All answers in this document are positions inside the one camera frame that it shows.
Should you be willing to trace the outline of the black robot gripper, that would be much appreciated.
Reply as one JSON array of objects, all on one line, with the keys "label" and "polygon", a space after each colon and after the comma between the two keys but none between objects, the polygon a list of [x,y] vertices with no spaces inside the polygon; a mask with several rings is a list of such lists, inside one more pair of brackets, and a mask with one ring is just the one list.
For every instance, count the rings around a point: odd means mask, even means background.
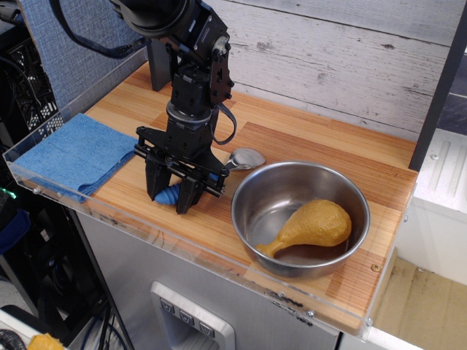
[{"label": "black robot gripper", "polygon": [[147,194],[151,200],[169,186],[172,175],[182,179],[177,213],[187,214],[204,191],[219,197],[223,194],[228,171],[213,155],[213,142],[219,112],[223,108],[205,109],[188,115],[174,107],[167,109],[166,130],[140,126],[135,153],[145,159]]}]

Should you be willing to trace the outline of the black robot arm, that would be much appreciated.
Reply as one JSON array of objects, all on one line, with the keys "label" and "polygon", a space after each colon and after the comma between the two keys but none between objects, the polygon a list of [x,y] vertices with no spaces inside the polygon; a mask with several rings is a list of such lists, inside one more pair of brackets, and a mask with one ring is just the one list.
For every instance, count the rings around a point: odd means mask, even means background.
[{"label": "black robot arm", "polygon": [[236,119],[231,98],[226,24],[202,1],[114,1],[115,10],[145,39],[169,53],[171,99],[165,131],[139,127],[135,153],[145,159],[147,193],[156,198],[172,176],[181,180],[177,213],[185,214],[203,193],[223,194],[230,171],[212,153],[219,113]]}]

